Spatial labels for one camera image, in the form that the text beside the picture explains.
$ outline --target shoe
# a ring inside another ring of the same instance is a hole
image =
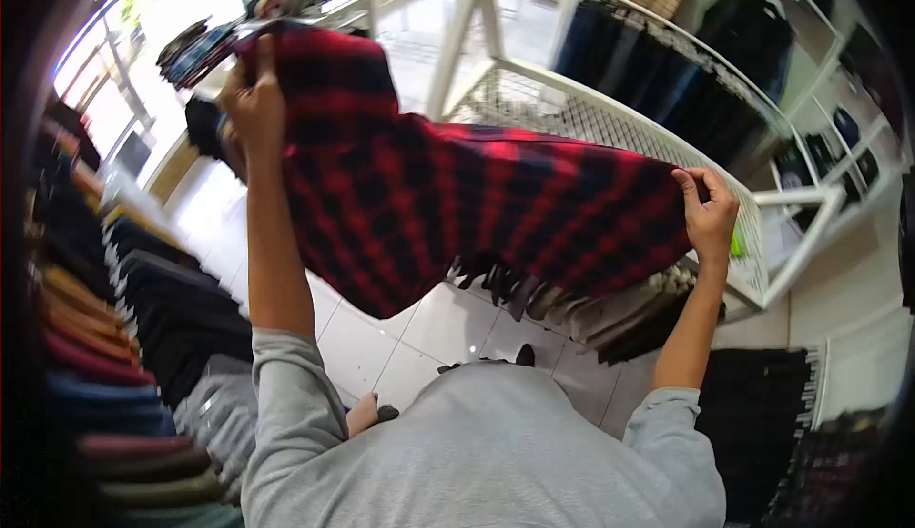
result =
[[[533,347],[530,343],[525,343],[524,345],[520,346],[520,351],[518,351],[518,358],[515,359],[515,364],[533,367]]]
[[[445,372],[451,371],[452,369],[457,369],[458,367],[460,367],[460,363],[455,363],[454,365],[442,365],[438,368],[438,374],[441,375]]]

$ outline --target hand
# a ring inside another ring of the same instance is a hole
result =
[[[282,162],[285,139],[285,101],[276,79],[274,37],[257,40],[257,83],[248,87],[239,59],[229,73],[219,104],[229,115],[244,146],[248,168]]]
[[[734,222],[738,218],[740,204],[727,189],[725,181],[711,168],[676,168],[671,172],[680,183],[683,201],[686,204],[686,233],[695,252],[699,255],[700,267],[723,266],[731,252],[731,236]],[[695,180],[702,180],[708,189],[711,201],[699,202]]]

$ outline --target plaid pattern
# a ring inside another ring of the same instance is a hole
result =
[[[602,295],[689,251],[673,166],[521,129],[398,113],[384,51],[322,29],[276,30],[285,184],[305,266],[365,313],[394,316],[456,255],[499,254]],[[254,80],[254,42],[236,47]]]

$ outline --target fingers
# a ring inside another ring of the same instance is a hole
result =
[[[224,112],[232,113],[239,97],[245,92],[247,86],[244,84],[244,63],[241,58],[235,61],[235,65],[229,71],[229,77],[223,83],[223,89],[220,91],[216,103]]]
[[[276,52],[274,37],[270,34],[257,39],[257,78],[258,81],[276,77]]]
[[[713,202],[719,201],[723,196],[731,195],[730,189],[727,188],[725,179],[722,179],[718,173],[707,167],[693,167],[686,169],[693,179],[701,180],[708,189],[708,196]]]
[[[695,181],[692,180],[690,173],[681,168],[674,168],[671,175],[680,184],[680,189],[683,191],[683,203],[686,205],[686,211],[688,213],[698,211],[702,203],[699,202],[699,192],[695,188]]]

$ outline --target left hand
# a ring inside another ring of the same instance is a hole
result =
[[[232,121],[251,166],[278,166],[285,139],[285,101],[276,78],[274,37],[257,40],[257,83],[248,87],[239,59],[229,73],[219,104]]]

